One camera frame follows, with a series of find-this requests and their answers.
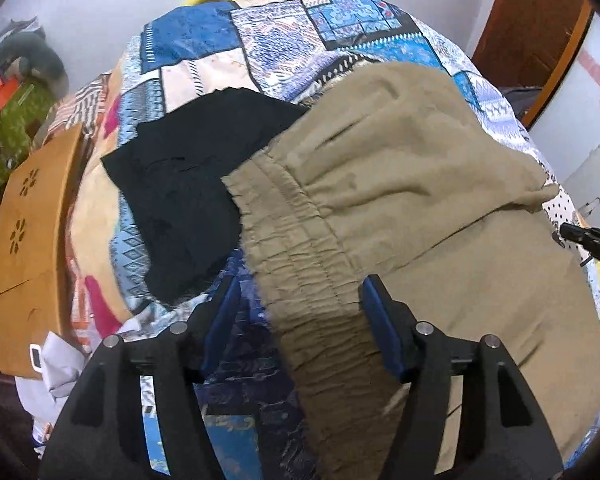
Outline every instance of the silver rivet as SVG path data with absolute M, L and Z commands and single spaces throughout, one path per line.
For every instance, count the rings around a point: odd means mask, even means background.
M 421 321 L 416 325 L 416 330 L 419 334 L 431 335 L 433 334 L 433 325 L 428 321 Z
M 169 327 L 169 332 L 178 335 L 187 331 L 187 324 L 184 321 L 176 321 Z
M 493 334 L 488 334 L 484 336 L 484 342 L 490 348 L 497 348 L 498 346 L 500 346 L 500 339 L 498 338 L 498 336 Z
M 120 338 L 117 335 L 112 334 L 112 335 L 106 336 L 106 338 L 104 338 L 104 341 L 102 343 L 107 348 L 113 348 L 115 345 L 118 344 L 119 340 L 120 340 Z

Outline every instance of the pink fabric patch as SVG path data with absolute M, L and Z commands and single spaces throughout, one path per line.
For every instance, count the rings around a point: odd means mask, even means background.
M 115 130 L 118 126 L 120 126 L 120 117 L 118 115 L 118 110 L 120 109 L 120 96 L 116 96 L 107 113 L 107 118 L 104 121 L 104 138 L 106 139 Z
M 93 320 L 98 334 L 100 334 L 101 338 L 115 334 L 122 326 L 122 323 L 120 323 L 111 313 L 109 305 L 107 305 L 100 290 L 98 280 L 93 276 L 86 276 L 84 279 L 84 286 L 89 295 L 91 313 L 93 314 Z

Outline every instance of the patterned bedspread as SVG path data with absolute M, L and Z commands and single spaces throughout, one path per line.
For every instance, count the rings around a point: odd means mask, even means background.
M 81 91 L 90 96 L 90 108 L 76 104 L 81 101 L 74 96 L 68 101 L 70 110 L 59 110 L 54 124 L 52 134 L 57 135 L 96 108 L 85 129 L 93 155 L 67 233 L 68 266 L 75 279 L 74 327 L 85 351 L 123 323 L 127 340 L 154 336 L 186 319 L 205 298 L 173 307 L 148 294 L 142 278 L 148 268 L 146 249 L 101 156 L 135 137 L 138 123 L 158 119 L 213 90 L 246 87 L 310 106 L 358 67 L 388 60 L 448 73 L 485 132 L 534 157 L 547 179 L 554 180 L 511 106 L 462 50 L 391 3 L 237 0 L 179 7 L 129 41 L 116 69 L 96 80 L 97 96 L 93 84 Z M 577 222 L 562 188 L 544 210 L 556 227 Z M 555 238 L 567 245 L 558 234 Z M 599 296 L 593 265 L 585 270 L 594 296 Z M 281 366 L 240 250 L 229 257 L 226 272 L 240 277 L 242 309 L 224 362 L 208 383 L 196 387 L 225 474 L 229 479 L 317 478 L 315 457 L 302 436 L 304 421 L 293 383 Z M 599 297 L 596 304 L 599 308 Z M 150 378 L 142 379 L 142 405 L 150 456 L 155 468 L 165 471 Z

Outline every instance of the black folded garment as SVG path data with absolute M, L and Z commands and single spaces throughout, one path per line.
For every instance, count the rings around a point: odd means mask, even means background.
M 102 158 L 151 260 L 144 280 L 173 304 L 200 292 L 238 246 L 240 213 L 221 177 L 286 130 L 305 108 L 249 89 L 201 96 Z

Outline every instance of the brown door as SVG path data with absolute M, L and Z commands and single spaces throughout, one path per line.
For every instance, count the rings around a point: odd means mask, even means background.
M 473 61 L 497 87 L 544 86 L 584 0 L 495 0 Z

